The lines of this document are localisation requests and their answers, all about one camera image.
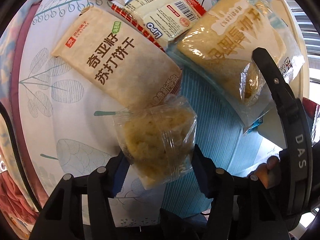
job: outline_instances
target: brand logo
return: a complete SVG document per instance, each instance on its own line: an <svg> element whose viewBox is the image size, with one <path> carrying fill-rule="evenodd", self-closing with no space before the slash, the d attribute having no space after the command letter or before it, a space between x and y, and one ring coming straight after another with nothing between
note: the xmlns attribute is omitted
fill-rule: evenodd
<svg viewBox="0 0 320 240"><path fill-rule="evenodd" d="M179 22L183 27L188 27L190 24L189 20L183 17L180 18Z"/></svg>
<svg viewBox="0 0 320 240"><path fill-rule="evenodd" d="M178 14L177 11L171 7L171 5L167 5L167 7L174 13L175 16L180 17L180 14Z"/></svg>
<svg viewBox="0 0 320 240"><path fill-rule="evenodd" d="M76 39L73 37L70 37L69 40L66 42L66 46L71 48L73 44L75 44Z"/></svg>
<svg viewBox="0 0 320 240"><path fill-rule="evenodd" d="M151 31L151 33L155 36L155 39L159 39L162 36L161 31L156 28L153 23L147 23L147 28Z"/></svg>
<svg viewBox="0 0 320 240"><path fill-rule="evenodd" d="M302 134L296 136L296 142L297 142L297 144L300 144L300 143L303 142L303 135ZM298 148L297 151L298 151L298 157L299 158L301 156L303 156L302 157L303 160L299 161L299 168L302 169L303 167L307 166L307 160L305 159L305 155L303 155L306 152L306 149Z"/></svg>

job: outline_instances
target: snack pile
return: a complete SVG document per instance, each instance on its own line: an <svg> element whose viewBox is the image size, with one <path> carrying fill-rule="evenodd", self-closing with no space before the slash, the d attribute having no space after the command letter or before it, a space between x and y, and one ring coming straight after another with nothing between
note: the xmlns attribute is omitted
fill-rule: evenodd
<svg viewBox="0 0 320 240"><path fill-rule="evenodd" d="M109 1L117 17L84 8L52 55L126 108L113 116L114 127L145 189L192 169L197 115L175 96L178 65L202 75L249 126L272 101L253 50L265 48L287 82L304 63L265 0L219 0L208 12L196 0Z"/></svg>

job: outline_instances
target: leaf pattern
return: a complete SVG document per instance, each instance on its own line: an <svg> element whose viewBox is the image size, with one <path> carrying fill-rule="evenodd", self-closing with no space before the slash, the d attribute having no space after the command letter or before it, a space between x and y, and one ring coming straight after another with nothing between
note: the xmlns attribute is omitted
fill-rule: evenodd
<svg viewBox="0 0 320 240"><path fill-rule="evenodd" d="M29 113L31 114L31 116L33 118L37 118L38 117L37 107L36 107L35 103L31 99L29 99L29 101L28 101L28 110L29 110Z"/></svg>
<svg viewBox="0 0 320 240"><path fill-rule="evenodd" d="M42 93L41 91L37 91L34 95L34 103L37 109L45 116L50 117L53 113L53 107L49 100L49 98Z"/></svg>
<svg viewBox="0 0 320 240"><path fill-rule="evenodd" d="M62 103L78 102L84 95L84 88L79 81L64 79L55 82L51 87L53 100Z"/></svg>
<svg viewBox="0 0 320 240"><path fill-rule="evenodd" d="M51 77L62 75L68 72L70 69L70 65L60 57L50 58L45 67L47 75Z"/></svg>
<svg viewBox="0 0 320 240"><path fill-rule="evenodd" d="M118 204L118 200L114 198L109 198L109 205L116 206Z"/></svg>
<svg viewBox="0 0 320 240"><path fill-rule="evenodd" d="M39 6L32 24L40 23L43 19L47 21L49 18L56 17L56 15L63 17L66 11L73 12L76 8L81 11L82 8L94 5L94 2L98 6L103 4L102 0L49 0ZM106 0L106 3L109 7L112 6L110 1Z"/></svg>
<svg viewBox="0 0 320 240"><path fill-rule="evenodd" d="M57 142L57 156L62 170L75 177L90 174L96 168L105 166L111 158L105 152L70 139Z"/></svg>
<svg viewBox="0 0 320 240"><path fill-rule="evenodd" d="M48 174L44 167L38 167L36 163L34 163L34 168L38 177L41 180L41 184L44 186L44 189L46 191L52 192L58 184L54 175L52 173Z"/></svg>
<svg viewBox="0 0 320 240"><path fill-rule="evenodd" d="M47 90L50 87L50 77L47 74L41 74L37 77L38 88Z"/></svg>
<svg viewBox="0 0 320 240"><path fill-rule="evenodd" d="M140 179L135 179L132 183L131 183L131 190L133 193L135 193L138 196L144 196L146 194L148 194L151 190L145 190L141 180Z"/></svg>
<svg viewBox="0 0 320 240"><path fill-rule="evenodd" d="M49 51L47 48L41 49L38 54L33 58L31 65L30 65L30 72L35 74L37 73L43 64L46 62L49 56Z"/></svg>

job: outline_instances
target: plastic-wrapped snack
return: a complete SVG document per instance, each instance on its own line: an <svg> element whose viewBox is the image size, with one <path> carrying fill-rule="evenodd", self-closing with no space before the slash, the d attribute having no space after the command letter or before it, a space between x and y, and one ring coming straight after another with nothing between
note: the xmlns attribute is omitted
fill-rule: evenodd
<svg viewBox="0 0 320 240"><path fill-rule="evenodd" d="M140 112L113 116L119 145L145 189L192 170L197 115L184 97Z"/></svg>
<svg viewBox="0 0 320 240"><path fill-rule="evenodd" d="M164 48L205 13L197 0L132 0L124 10Z"/></svg>
<svg viewBox="0 0 320 240"><path fill-rule="evenodd" d="M252 62L253 50L267 49L287 82L297 76L304 63L289 28L268 5L265 0L219 0L176 47L167 50L178 64L190 66L206 78L244 126L266 113L272 101Z"/></svg>
<svg viewBox="0 0 320 240"><path fill-rule="evenodd" d="M155 106L179 86L180 68L139 32L91 7L52 52L125 107Z"/></svg>

